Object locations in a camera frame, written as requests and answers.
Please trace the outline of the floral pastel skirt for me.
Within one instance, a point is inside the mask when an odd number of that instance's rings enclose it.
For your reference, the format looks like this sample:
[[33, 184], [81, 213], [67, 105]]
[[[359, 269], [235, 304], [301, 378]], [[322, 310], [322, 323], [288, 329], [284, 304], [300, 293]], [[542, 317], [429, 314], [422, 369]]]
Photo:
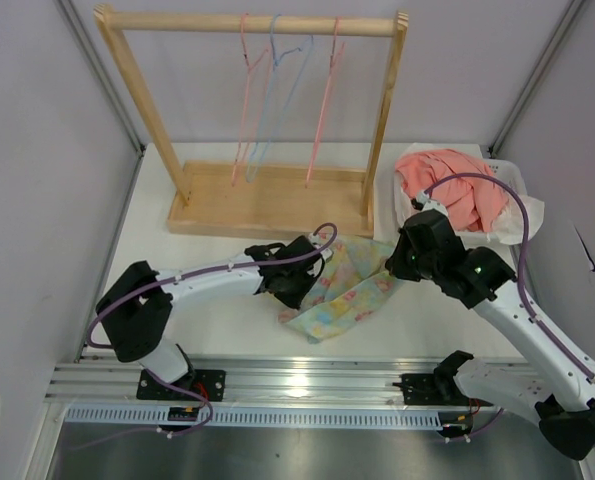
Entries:
[[340, 236], [332, 257], [304, 297], [301, 306], [285, 309], [279, 324], [320, 343], [346, 333], [383, 307], [402, 282], [386, 270], [394, 252], [390, 243]]

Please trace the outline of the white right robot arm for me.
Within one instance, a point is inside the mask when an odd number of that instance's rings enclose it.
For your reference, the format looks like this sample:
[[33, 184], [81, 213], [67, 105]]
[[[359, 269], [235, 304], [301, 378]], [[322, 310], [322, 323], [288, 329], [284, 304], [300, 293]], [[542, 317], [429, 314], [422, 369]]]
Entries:
[[539, 375], [515, 376], [456, 351], [434, 370], [441, 401], [499, 406], [536, 425], [572, 460], [595, 449], [595, 362], [520, 291], [517, 274], [495, 251], [466, 248], [448, 217], [428, 210], [405, 221], [386, 268], [400, 280], [433, 282], [502, 333]]

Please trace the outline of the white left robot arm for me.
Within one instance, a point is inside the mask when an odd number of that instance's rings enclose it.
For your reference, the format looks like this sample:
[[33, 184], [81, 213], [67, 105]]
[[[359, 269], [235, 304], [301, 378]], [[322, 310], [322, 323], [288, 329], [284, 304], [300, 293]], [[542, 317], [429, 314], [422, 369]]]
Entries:
[[296, 309], [332, 256], [312, 236], [289, 244], [253, 245], [219, 263], [195, 270], [155, 269], [131, 264], [96, 306], [101, 325], [121, 363], [137, 363], [158, 377], [159, 388], [174, 400], [194, 387], [194, 372], [183, 349], [165, 338], [174, 313], [213, 299], [268, 293]]

